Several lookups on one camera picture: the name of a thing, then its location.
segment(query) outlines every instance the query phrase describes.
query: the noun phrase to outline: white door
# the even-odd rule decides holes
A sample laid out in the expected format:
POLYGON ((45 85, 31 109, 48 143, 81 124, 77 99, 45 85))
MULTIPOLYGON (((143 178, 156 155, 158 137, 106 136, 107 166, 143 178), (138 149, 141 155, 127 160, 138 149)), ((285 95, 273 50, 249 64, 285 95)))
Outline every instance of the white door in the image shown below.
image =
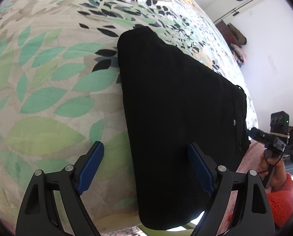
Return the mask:
POLYGON ((204 11, 210 17, 213 22, 216 22, 220 18, 230 13, 235 8, 239 8, 243 4, 248 3, 251 0, 243 0, 241 2, 236 0, 216 0, 209 5, 204 11))

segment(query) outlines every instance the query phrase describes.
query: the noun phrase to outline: bedsheet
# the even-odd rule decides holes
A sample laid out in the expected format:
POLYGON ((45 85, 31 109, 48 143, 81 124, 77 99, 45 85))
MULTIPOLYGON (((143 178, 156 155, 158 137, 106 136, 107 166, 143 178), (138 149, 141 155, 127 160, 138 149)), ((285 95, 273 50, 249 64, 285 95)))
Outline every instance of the bedsheet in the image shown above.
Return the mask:
MULTIPOLYGON (((117 61, 118 37, 149 26, 247 95, 221 34, 184 0, 4 0, 0 5, 0 218, 14 231, 36 169, 73 164, 96 140, 105 156, 81 198, 100 233, 140 223, 117 61)), ((71 233, 60 195, 58 209, 71 233)))

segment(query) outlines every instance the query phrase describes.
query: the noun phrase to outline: floral bedsheet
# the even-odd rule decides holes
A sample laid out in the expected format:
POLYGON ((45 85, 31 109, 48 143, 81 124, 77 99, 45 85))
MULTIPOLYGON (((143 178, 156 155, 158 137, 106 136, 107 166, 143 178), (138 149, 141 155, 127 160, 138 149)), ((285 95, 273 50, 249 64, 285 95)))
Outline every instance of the floral bedsheet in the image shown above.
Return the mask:
MULTIPOLYGON (((184 0, 4 0, 0 5, 0 217, 14 231, 36 169, 61 170, 96 140, 105 156, 82 195, 101 233, 140 223, 117 60, 118 37, 149 26, 247 94, 202 9, 184 0)), ((59 213, 67 232, 63 205, 59 213)))

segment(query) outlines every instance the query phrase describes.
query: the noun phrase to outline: pink cloth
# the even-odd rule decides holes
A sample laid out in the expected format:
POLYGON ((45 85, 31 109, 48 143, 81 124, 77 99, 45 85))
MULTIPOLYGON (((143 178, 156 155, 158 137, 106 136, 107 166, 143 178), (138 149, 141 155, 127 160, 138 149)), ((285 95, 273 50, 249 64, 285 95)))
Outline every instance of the pink cloth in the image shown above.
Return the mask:
MULTIPOLYGON (((257 171, 259 162, 260 162, 260 156, 264 152, 264 150, 265 150, 265 147, 263 144, 258 142, 252 142, 236 172, 247 173, 248 170, 257 171)), ((265 189, 265 191, 267 194, 269 194, 271 192, 271 187, 265 189)), ((230 195, 227 209, 225 211, 225 215, 223 217, 220 228, 218 229, 217 235, 227 231, 227 228, 229 226, 229 222, 227 221, 227 218, 234 211, 236 197, 237 197, 237 191, 233 191, 230 195)))

